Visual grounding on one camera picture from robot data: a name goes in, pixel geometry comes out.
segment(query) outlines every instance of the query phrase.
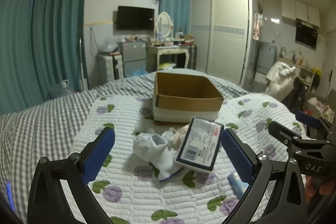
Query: doorway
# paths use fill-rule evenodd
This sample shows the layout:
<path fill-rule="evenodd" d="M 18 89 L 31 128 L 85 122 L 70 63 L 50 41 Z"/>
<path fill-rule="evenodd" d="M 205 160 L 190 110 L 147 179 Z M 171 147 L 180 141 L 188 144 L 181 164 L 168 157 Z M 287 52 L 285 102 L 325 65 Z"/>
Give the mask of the doorway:
<path fill-rule="evenodd" d="M 327 97 L 332 88 L 336 89 L 336 31 L 327 35 L 324 57 L 322 78 L 318 88 L 318 95 Z M 330 84 L 329 80 L 331 71 L 333 71 L 333 77 Z"/>

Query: blue gripper pad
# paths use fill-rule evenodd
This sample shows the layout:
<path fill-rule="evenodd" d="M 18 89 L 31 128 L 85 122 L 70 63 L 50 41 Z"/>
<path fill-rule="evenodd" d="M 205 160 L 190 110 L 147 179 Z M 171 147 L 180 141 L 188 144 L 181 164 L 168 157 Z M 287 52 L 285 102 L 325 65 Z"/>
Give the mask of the blue gripper pad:
<path fill-rule="evenodd" d="M 116 135 L 113 129 L 108 129 L 104 136 L 100 139 L 84 162 L 84 170 L 82 180 L 87 185 L 90 181 L 94 181 L 111 149 L 114 146 Z"/>
<path fill-rule="evenodd" d="M 307 125 L 311 128 L 318 129 L 320 127 L 320 122 L 317 118 L 310 116 L 304 112 L 297 112 L 295 114 L 295 119 L 304 125 Z"/>
<path fill-rule="evenodd" d="M 241 180 L 251 185 L 254 182 L 253 165 L 229 130 L 222 131 L 221 143 Z"/>

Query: wardrobe door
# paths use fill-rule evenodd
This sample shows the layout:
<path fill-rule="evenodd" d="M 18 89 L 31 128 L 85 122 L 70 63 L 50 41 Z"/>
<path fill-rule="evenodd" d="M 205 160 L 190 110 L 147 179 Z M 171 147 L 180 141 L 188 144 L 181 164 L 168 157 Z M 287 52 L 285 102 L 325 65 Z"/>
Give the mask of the wardrobe door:
<path fill-rule="evenodd" d="M 197 46 L 196 70 L 206 73 L 209 42 L 211 0 L 191 0 L 190 9 L 190 33 L 195 38 Z"/>
<path fill-rule="evenodd" d="M 212 0 L 207 73 L 240 84 L 247 47 L 248 0 Z"/>

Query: product box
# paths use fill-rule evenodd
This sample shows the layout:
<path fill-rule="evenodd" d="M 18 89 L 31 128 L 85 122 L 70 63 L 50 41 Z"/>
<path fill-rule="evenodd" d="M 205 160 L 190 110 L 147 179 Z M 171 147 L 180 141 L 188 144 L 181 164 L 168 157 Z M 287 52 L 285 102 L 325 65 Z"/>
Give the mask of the product box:
<path fill-rule="evenodd" d="M 199 117 L 192 118 L 175 162 L 202 173 L 215 165 L 224 126 Z"/>
<path fill-rule="evenodd" d="M 156 122 L 187 124 L 193 117 L 214 121 L 223 100 L 204 76 L 156 73 L 153 91 Z"/>

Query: television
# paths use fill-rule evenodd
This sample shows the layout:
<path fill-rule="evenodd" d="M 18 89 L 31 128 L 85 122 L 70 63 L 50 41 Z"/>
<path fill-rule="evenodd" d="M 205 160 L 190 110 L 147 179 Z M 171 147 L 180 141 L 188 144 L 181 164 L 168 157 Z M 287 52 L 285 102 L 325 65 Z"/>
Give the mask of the television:
<path fill-rule="evenodd" d="M 154 9 L 118 7 L 117 30 L 153 30 Z"/>

